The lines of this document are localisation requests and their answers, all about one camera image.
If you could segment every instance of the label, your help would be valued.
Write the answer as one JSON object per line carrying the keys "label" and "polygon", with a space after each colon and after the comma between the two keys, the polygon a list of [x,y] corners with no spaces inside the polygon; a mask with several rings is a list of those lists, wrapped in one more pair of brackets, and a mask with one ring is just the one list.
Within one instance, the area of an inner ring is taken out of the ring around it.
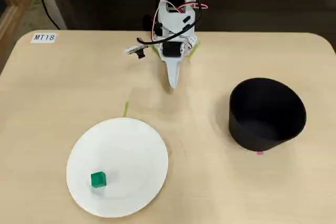
{"label": "label", "polygon": [[31,43],[55,43],[57,34],[55,33],[35,33]]}

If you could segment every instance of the table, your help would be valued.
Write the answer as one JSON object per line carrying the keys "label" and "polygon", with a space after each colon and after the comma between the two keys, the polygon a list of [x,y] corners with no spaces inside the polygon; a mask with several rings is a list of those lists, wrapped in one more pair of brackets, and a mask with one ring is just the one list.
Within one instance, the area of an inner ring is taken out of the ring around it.
{"label": "table", "polygon": [[[57,31],[54,44],[17,43],[0,77],[0,211],[3,223],[336,222],[336,56],[313,34],[198,33],[201,45],[169,90],[151,49],[123,50],[145,32]],[[228,98],[241,81],[276,79],[294,89],[307,125],[264,153],[228,132]],[[100,121],[123,115],[150,124],[169,150],[159,195],[141,211],[100,219],[68,192],[67,158]]]}

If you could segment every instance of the cable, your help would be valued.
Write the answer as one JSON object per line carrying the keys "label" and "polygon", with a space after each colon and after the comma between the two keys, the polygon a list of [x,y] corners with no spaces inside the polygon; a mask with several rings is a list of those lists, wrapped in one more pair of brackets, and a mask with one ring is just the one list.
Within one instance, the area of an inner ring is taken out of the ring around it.
{"label": "cable", "polygon": [[160,43],[164,43],[166,41],[169,41],[173,38],[176,38],[178,36],[180,36],[181,34],[184,34],[186,31],[189,31],[191,28],[193,28],[198,22],[199,20],[201,19],[201,16],[202,16],[202,5],[201,5],[201,2],[200,0],[196,0],[197,3],[198,3],[198,10],[199,10],[199,15],[198,15],[198,18],[189,26],[186,26],[185,28],[183,28],[180,32],[178,32],[177,34],[174,34],[168,38],[165,38],[165,39],[161,39],[161,40],[157,40],[157,41],[151,41],[151,42],[146,42],[146,41],[143,41],[141,38],[137,38],[136,40],[140,43],[140,44],[143,44],[143,45],[156,45],[156,44],[160,44]]}
{"label": "cable", "polygon": [[[181,10],[181,8],[182,7],[185,7],[185,6],[188,6],[188,5],[197,5],[197,6],[194,6],[193,8],[198,8],[198,3],[197,2],[186,2],[186,3],[184,3],[183,5],[181,5],[179,8],[176,8],[172,3],[170,3],[169,1],[161,1],[160,3],[159,3],[159,5],[161,4],[161,3],[168,3],[168,4],[170,4],[171,6],[173,6],[173,8],[176,10],[176,11],[178,11],[179,13],[181,13],[183,10]],[[204,3],[202,3],[201,4],[202,5],[202,9],[208,9],[209,8],[209,6],[207,5],[207,4],[204,4]],[[151,32],[151,38],[152,38],[152,41],[154,41],[154,26],[155,26],[155,21],[156,21],[156,16],[157,16],[157,14],[158,14],[158,12],[159,12],[159,9],[160,9],[160,7],[158,7],[157,9],[156,9],[156,12],[155,12],[155,15],[154,15],[154,18],[153,18],[153,26],[152,26],[152,32]]]}
{"label": "cable", "polygon": [[[188,6],[188,5],[195,5],[193,8],[197,8],[198,9],[198,3],[197,2],[186,2],[183,5],[179,6],[177,9],[179,9],[180,11],[182,11],[181,8],[184,7],[184,6]],[[207,4],[201,3],[201,5],[202,5],[202,9],[209,9],[209,6]]]}
{"label": "cable", "polygon": [[50,19],[50,21],[53,23],[54,26],[56,26],[56,28],[58,30],[60,30],[59,26],[55,23],[55,21],[51,18],[51,16],[49,15],[48,13],[48,9],[47,9],[47,6],[46,6],[46,3],[44,2],[44,0],[41,0],[42,1],[42,4],[43,4],[43,8],[44,8],[44,11],[46,12],[48,18]]}
{"label": "cable", "polygon": [[176,11],[178,11],[179,13],[181,13],[181,11],[179,10],[179,8],[176,8],[172,3],[170,3],[169,1],[161,1],[159,2],[159,6],[158,8],[156,9],[156,12],[155,12],[155,15],[154,15],[154,19],[153,19],[153,26],[152,26],[152,32],[151,32],[151,38],[152,38],[152,41],[154,41],[154,26],[155,26],[155,20],[156,20],[156,16],[157,16],[157,13],[159,12],[159,9],[160,9],[160,4],[161,3],[168,3],[170,4],[171,6],[174,7],[174,9]]}

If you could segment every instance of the wooden frame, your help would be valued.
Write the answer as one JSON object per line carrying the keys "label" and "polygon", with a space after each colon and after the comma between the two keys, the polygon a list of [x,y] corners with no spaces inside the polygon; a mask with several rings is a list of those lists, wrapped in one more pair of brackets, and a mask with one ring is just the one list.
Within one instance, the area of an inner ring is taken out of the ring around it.
{"label": "wooden frame", "polygon": [[8,56],[4,53],[12,45],[13,35],[16,33],[22,17],[32,0],[5,0],[8,7],[0,17],[0,72]]}

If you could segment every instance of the green tape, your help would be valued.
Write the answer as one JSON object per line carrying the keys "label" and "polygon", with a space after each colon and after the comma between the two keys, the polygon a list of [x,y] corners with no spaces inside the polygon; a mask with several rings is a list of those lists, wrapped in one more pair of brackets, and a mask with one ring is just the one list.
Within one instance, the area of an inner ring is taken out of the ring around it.
{"label": "green tape", "polygon": [[196,51],[196,49],[199,47],[199,45],[201,44],[201,42],[197,43],[197,45],[195,46],[194,50],[191,52],[191,54],[189,55],[189,60],[191,59],[191,57],[194,56],[194,53]]}
{"label": "green tape", "polygon": [[157,51],[156,47],[154,47],[154,46],[152,45],[152,49],[153,49],[154,53],[156,53],[156,55],[157,55],[158,57],[160,57],[159,52]]}
{"label": "green tape", "polygon": [[126,118],[127,117],[127,115],[128,115],[128,106],[129,106],[129,102],[126,102],[125,103],[125,109],[124,109],[124,118]]}

